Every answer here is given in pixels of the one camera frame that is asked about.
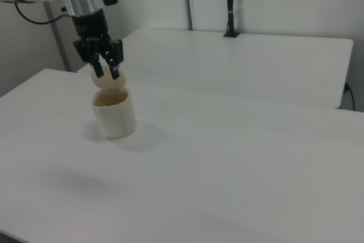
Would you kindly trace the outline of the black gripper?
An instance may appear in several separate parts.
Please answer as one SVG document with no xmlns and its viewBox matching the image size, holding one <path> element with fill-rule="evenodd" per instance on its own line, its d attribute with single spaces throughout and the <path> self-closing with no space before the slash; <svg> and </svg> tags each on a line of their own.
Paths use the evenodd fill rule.
<svg viewBox="0 0 364 243">
<path fill-rule="evenodd" d="M 98 78 L 104 75 L 100 64 L 99 40 L 105 44 L 101 51 L 102 58 L 106 61 L 112 79 L 120 77 L 119 65 L 124 60 L 123 43 L 120 39 L 112 40 L 108 34 L 108 25 L 104 10 L 83 16 L 73 16 L 73 24 L 79 36 L 73 45 L 83 62 L 89 63 Z"/>
</svg>

